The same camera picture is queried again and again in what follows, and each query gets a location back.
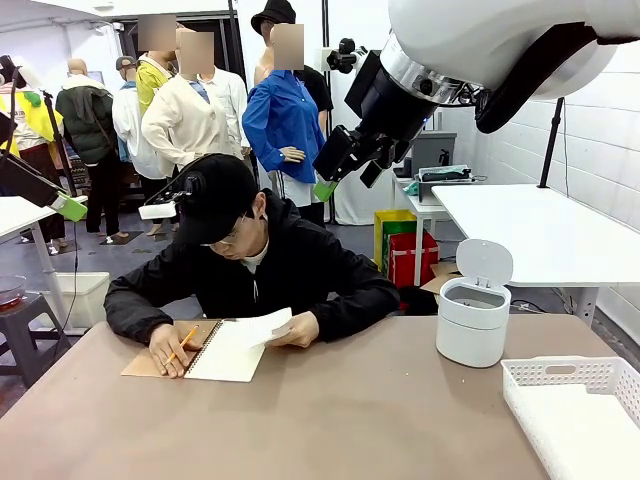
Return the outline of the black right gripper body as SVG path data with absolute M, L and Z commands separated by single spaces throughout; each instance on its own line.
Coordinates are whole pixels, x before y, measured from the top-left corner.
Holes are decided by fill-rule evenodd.
M 438 105 L 398 86 L 383 67 L 362 67 L 355 77 L 360 150 L 375 150 L 384 137 L 411 141 Z

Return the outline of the person's left hand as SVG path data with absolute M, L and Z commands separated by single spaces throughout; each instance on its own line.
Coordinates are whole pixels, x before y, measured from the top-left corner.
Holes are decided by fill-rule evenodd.
M 309 347 L 319 335 L 319 324 L 316 316 L 306 311 L 293 316 L 286 324 L 272 332 L 273 338 L 267 343 L 269 347 L 295 346 Z

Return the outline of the person's right hand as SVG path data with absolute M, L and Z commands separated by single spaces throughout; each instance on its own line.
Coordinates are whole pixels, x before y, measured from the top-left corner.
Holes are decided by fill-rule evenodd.
M 188 352 L 200 349 L 201 345 L 193 340 L 191 333 L 182 337 L 172 324 L 157 326 L 150 336 L 149 352 L 162 376 L 183 377 L 191 362 Z

